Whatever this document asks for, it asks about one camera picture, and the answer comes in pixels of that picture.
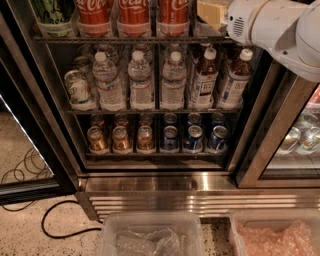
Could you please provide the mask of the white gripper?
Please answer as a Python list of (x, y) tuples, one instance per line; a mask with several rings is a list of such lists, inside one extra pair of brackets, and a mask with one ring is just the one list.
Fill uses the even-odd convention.
[(269, 0), (197, 0), (197, 15), (215, 30), (225, 25), (229, 37), (251, 45), (255, 19)]

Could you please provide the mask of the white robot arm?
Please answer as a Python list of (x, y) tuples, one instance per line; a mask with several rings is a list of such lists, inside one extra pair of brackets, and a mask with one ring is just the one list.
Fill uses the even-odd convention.
[(198, 0), (197, 16), (235, 42), (266, 50), (294, 74), (320, 82), (320, 0)]

